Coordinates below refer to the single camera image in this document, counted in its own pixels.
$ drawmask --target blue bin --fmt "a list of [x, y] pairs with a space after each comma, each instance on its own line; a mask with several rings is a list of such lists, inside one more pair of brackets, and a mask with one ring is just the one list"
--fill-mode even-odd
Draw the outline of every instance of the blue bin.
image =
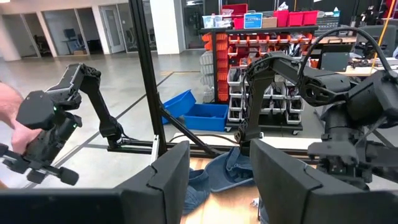
[[[178, 118], [181, 115], [184, 115], [190, 111], [193, 105], [196, 103], [195, 97], [192, 95], [191, 90], [187, 90], [178, 96], [172, 98], [171, 100], [165, 102], [163, 104], [164, 108], [166, 108], [170, 114], [174, 118]], [[166, 118], [162, 117], [162, 123], [167, 124]]]
[[184, 115], [188, 129], [204, 131], [224, 131], [228, 105], [195, 104]]

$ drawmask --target white pillar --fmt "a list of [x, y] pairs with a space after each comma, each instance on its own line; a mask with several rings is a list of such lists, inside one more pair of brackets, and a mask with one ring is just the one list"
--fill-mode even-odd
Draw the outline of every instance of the white pillar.
[[6, 62], [21, 59], [21, 56], [7, 31], [2, 16], [0, 16], [0, 52]]
[[105, 32], [105, 26], [103, 24], [103, 20], [101, 18], [101, 11], [99, 6], [93, 6], [93, 14], [94, 14], [94, 20], [95, 24], [97, 26], [98, 34], [99, 34], [99, 40], [101, 41], [102, 45], [102, 50], [104, 54], [110, 54], [109, 50], [109, 45], [108, 45], [108, 40], [106, 38], [106, 32]]
[[157, 53], [179, 54], [185, 47], [183, 44], [183, 27], [177, 20], [182, 18], [181, 7], [175, 7], [178, 0], [150, 0], [152, 20], [156, 38]]

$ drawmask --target human hand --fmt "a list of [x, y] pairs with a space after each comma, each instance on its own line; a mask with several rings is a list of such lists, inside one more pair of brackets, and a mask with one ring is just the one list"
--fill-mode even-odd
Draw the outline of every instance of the human hand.
[[40, 132], [41, 129], [31, 130], [21, 123], [16, 122], [11, 139], [12, 150], [16, 153], [23, 154], [26, 151], [26, 146], [32, 142]]

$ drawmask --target blue box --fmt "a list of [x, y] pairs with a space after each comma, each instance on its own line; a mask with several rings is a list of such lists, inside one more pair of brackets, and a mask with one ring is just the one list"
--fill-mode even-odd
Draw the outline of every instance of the blue box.
[[245, 13], [243, 26], [245, 29], [261, 29], [262, 13]]
[[224, 131], [228, 105], [195, 104], [184, 115], [188, 129], [204, 131]]
[[[195, 97], [192, 95], [191, 90], [187, 90], [178, 96], [166, 101], [163, 106], [167, 109], [174, 118], [178, 118], [191, 110], [196, 103]], [[166, 118], [162, 117], [162, 123], [167, 124]]]

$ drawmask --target concrete floor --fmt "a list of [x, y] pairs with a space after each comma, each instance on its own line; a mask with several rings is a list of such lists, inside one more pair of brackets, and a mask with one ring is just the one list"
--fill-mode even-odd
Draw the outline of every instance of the concrete floor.
[[[154, 70], [160, 98], [162, 101], [191, 89], [198, 103], [201, 103], [204, 87], [200, 84], [201, 75], [198, 62], [202, 51], [186, 51], [181, 55], [153, 55]], [[83, 62], [102, 71], [101, 92], [111, 114], [120, 116], [127, 135], [140, 140], [151, 141], [153, 130], [150, 121], [147, 98], [142, 72], [137, 54], [95, 55], [92, 57], [63, 57], [22, 60], [18, 62], [0, 62], [0, 80], [12, 85], [26, 96], [32, 90], [46, 90], [58, 83], [68, 64]], [[105, 149], [79, 147], [83, 143], [106, 144], [98, 132], [98, 119], [88, 97], [82, 94], [83, 103], [73, 113], [81, 116], [83, 127], [72, 135], [55, 163], [62, 161], [67, 168], [80, 174], [77, 187], [114, 187], [128, 177], [139, 172], [149, 164], [149, 156], [106, 152]], [[323, 128], [313, 108], [306, 105], [302, 115], [304, 130], [299, 138], [319, 138]], [[177, 132], [172, 125], [165, 125], [166, 138]], [[11, 130], [0, 123], [0, 142], [9, 144]], [[387, 138], [394, 139], [394, 133], [388, 132]], [[289, 133], [266, 132], [266, 136], [289, 137]], [[25, 187], [28, 182], [23, 175], [15, 174], [0, 166], [0, 179], [10, 187]], [[55, 178], [47, 178], [37, 187], [69, 187]]]

